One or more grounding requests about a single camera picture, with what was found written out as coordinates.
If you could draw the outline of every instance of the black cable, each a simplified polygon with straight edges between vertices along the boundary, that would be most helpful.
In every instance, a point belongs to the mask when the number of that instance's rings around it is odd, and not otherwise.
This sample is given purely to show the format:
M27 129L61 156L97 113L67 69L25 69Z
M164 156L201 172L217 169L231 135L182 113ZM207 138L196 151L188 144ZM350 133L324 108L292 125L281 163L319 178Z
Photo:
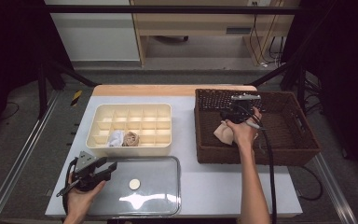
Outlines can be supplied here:
M315 105L312 105L312 106L306 108L306 114L308 114L313 108L315 108L318 105L322 105L322 103L319 102L319 103L316 103Z
M272 19L271 25L270 25L269 30L268 30L268 34L269 34L269 33L271 32L271 30L272 30L272 26L273 26L273 24L274 24L274 22L275 22L276 16L277 16L277 15L274 15L274 18ZM258 47L260 48L261 58L262 58L264 61L266 61L267 64L269 64L269 63L274 63L274 62L268 61L266 58L264 58L264 55L262 54L263 50L262 50L262 48L261 48L260 40L259 40L259 38L258 38L257 29L255 28L256 19L257 19L257 14L255 14L255 21L254 21L254 25L253 25L253 30L252 30L252 32L251 32L250 41L249 41L249 42L250 42L250 45L251 45L251 49L252 49L252 51L253 51L253 53L254 53L254 55L255 55L255 50L253 49L253 46L252 46L252 33L253 33L253 31L255 31L255 37L256 37L256 39L257 39Z
M283 36L281 36L281 45L279 47L279 66L282 66L281 58L283 55Z
M271 41L271 44L269 45L269 49L268 49L268 52L269 52L269 57L271 57L271 58L274 58L272 55L271 55L271 48L272 48L272 45L274 44L274 42L275 42L275 36L274 37L272 37L272 41Z
M252 32L251 32L251 38L250 38L250 45L251 45L252 51L253 51L254 54L255 54L255 50L254 50L253 47L252 47L252 33L253 33L253 31L255 31L255 38L257 39L258 47L260 48L261 58L262 58L264 61L266 61L266 63L273 63L273 62L270 62L270 61L268 61L267 59L265 59L265 58L264 58L264 55L262 54L263 50L261 49L260 40L258 39L257 30L256 30L256 28L255 28L256 20L257 20L257 14L255 14L255 20L254 20L253 30L252 30Z
M322 196L324 195L324 186L322 184L322 181L321 179L309 168L305 167L305 166L300 166L300 168L308 171L310 174L312 174L316 181L318 182L319 184L319 194L316 196L316 197L313 197L313 198L310 198L310 197L306 197L306 196L303 196L303 195L300 195L298 196L299 198L302 198L304 200L307 200L307 201L316 201L316 200L319 200L320 198L322 198Z
M77 157L75 157L68 165L68 170L66 171L65 177L65 189L69 186L69 174L71 173L72 166L75 166L77 163ZM62 206L65 214L68 215L68 194L62 195Z
M13 115L15 115L15 114L20 110L20 106L19 106L18 104L14 103L14 102L7 102L7 104L8 104L8 105L16 105L17 108L16 108L16 110L15 110L13 113L11 113L9 116L4 117L4 118L0 118L0 120L11 118Z

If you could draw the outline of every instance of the metal rail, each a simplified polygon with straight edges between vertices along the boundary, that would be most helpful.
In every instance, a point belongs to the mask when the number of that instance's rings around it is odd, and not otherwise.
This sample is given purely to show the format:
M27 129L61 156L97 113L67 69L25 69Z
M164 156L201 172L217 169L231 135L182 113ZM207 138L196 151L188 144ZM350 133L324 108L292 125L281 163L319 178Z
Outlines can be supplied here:
M10 196L14 187L16 186L16 183L20 178L21 172L25 167L25 164L27 163L32 151L34 150L34 146L36 145L41 133L43 132L48 122L48 119L57 103L57 99L59 98L59 96L60 96L59 91L53 92L48 102L48 110L46 111L44 117L36 122L33 130L28 136L27 141L22 147L19 157L14 162L10 172L7 175L7 178L2 184L0 188L0 214L7 202L8 197Z
M41 10L49 13L173 13L173 14L258 14L297 15L322 12L306 7L208 7L208 6L23 6L23 10Z

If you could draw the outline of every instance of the floor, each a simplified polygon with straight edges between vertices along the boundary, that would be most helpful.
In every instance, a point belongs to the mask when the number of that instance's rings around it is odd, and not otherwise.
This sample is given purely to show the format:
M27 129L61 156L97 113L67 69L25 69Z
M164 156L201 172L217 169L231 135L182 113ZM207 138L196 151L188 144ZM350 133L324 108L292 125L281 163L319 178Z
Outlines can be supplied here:
M277 66L274 59L268 60L274 63L267 68L254 66L241 38L191 36L183 42L180 38L156 37L150 41L144 67L119 63L114 68L96 70L95 64L81 64L76 71L103 84L245 84ZM64 91L48 91L56 105L43 124L37 120L37 83L29 83L9 95L11 103L0 120L0 188L8 189L0 203L0 223L60 223L57 218L46 217L44 212L92 93L92 88L70 77L64 78L67 83ZM281 78L275 77L258 89L278 91ZM79 102L70 106L78 90L83 91ZM308 106L318 103L313 97L309 101ZM281 218L279 223L358 223L358 164L342 157L335 133L321 111L321 107L316 107L307 118L322 146L323 156L310 161L307 167L324 180L324 194L317 201L299 199L304 213ZM40 136L30 135L38 125L42 127ZM12 169L25 147L31 148L24 155L26 160ZM310 197L317 194L319 187L313 176L297 167L289 169L296 189ZM5 188L8 180L16 185ZM349 210L340 210L337 204L347 205ZM133 220L133 223L145 221Z

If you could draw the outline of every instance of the hand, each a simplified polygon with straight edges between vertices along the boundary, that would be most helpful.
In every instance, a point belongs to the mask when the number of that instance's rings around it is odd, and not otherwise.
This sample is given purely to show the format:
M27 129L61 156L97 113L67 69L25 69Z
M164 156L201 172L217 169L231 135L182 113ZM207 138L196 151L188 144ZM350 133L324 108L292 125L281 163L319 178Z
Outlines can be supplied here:
M69 184L72 183L72 173L69 174ZM76 188L68 193L68 216L64 224L82 223L90 209L95 196L103 189L106 181L99 183L93 190L83 192Z
M260 111L256 107L253 107L253 110L255 112L255 116L261 119ZM252 118L249 118L248 121L255 123ZM226 124L234 133L234 141L237 143L240 149L252 148L252 144L257 134L257 129L249 126L245 122L241 124L235 124L230 120L226 120Z

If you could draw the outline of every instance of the wicker basket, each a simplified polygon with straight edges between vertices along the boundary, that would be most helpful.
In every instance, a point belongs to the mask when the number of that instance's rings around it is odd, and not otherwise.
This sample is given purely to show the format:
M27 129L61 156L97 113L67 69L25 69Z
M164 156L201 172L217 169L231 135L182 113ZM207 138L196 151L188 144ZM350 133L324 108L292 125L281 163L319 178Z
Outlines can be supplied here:
M306 164L321 151L312 130L291 92L196 90L195 123L199 163L241 163L238 147L226 145L213 135L220 125L220 111L228 109L231 95L259 94L263 126L275 165ZM269 164L263 134L254 142L255 162Z

